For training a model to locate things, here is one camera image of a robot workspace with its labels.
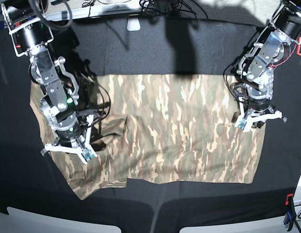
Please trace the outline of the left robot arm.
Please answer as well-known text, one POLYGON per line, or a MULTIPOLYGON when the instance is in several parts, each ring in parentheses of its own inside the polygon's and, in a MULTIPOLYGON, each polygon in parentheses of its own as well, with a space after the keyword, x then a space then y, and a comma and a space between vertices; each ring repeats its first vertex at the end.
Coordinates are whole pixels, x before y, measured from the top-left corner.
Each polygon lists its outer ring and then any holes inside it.
POLYGON ((301 0, 282 0, 266 27, 236 66, 237 82, 230 89, 246 113, 274 108, 274 69, 285 63, 301 45, 301 0))

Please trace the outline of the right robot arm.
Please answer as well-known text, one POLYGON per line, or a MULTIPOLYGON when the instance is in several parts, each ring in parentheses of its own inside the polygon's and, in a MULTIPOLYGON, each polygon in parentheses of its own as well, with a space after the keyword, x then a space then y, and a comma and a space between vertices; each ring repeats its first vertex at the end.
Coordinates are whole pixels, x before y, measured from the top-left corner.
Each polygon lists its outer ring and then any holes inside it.
POLYGON ((43 95, 34 107, 41 111, 37 117, 41 136, 55 139, 50 147, 84 149, 90 146, 91 130, 97 125, 95 143, 104 144, 102 120, 110 103, 104 101, 97 107, 85 105, 81 109, 79 83, 66 71, 65 58, 55 60, 48 50, 54 40, 52 32, 69 28, 72 18, 65 25, 47 21, 40 0, 2 0, 0 4, 16 56, 29 57, 29 75, 43 95))

